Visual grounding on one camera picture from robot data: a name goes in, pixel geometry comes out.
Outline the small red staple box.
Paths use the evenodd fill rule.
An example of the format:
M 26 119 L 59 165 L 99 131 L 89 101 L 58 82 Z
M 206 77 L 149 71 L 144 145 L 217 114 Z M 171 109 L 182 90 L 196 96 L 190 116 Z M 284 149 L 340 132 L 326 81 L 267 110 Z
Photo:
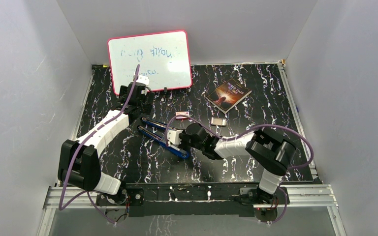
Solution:
M 176 119 L 188 119 L 190 117 L 189 112 L 176 112 Z

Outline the staple box tray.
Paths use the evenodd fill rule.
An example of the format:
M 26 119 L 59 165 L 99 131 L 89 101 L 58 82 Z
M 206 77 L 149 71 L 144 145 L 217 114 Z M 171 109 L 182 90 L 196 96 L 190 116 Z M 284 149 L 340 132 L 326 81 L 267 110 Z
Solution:
M 225 118 L 215 118 L 215 117 L 212 117 L 211 121 L 210 121 L 210 124 L 214 125 L 214 126 L 226 127 L 227 121 L 226 121 Z

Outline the whiteboard with pink frame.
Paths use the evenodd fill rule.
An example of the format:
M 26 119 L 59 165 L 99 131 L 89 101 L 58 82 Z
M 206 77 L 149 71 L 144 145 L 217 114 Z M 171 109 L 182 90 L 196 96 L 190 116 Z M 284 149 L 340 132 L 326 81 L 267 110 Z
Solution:
M 136 68 L 152 91 L 192 86 L 187 32 L 175 30 L 111 38 L 107 42 L 115 94 L 133 79 Z

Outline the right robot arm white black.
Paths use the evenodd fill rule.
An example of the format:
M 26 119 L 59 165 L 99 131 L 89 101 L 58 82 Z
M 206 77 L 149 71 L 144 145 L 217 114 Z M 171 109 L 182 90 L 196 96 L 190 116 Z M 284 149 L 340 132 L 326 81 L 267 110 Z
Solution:
M 267 127 L 224 138 L 212 136 L 200 124 L 193 123 L 169 141 L 197 149 L 212 160 L 250 156 L 257 161 L 264 170 L 257 190 L 241 194 L 240 201 L 245 204 L 275 204 L 276 190 L 296 153 L 296 145 L 291 140 Z

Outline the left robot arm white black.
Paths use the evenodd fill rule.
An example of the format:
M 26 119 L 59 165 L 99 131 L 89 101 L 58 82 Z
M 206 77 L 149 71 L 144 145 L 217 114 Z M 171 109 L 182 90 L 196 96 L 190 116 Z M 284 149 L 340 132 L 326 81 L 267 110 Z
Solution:
M 127 87 L 121 86 L 117 105 L 94 128 L 62 144 L 58 179 L 89 192 L 108 194 L 114 204 L 123 204 L 127 191 L 119 179 L 101 171 L 99 157 L 114 138 L 142 114 L 150 114 L 153 99 L 146 77 L 139 77 Z

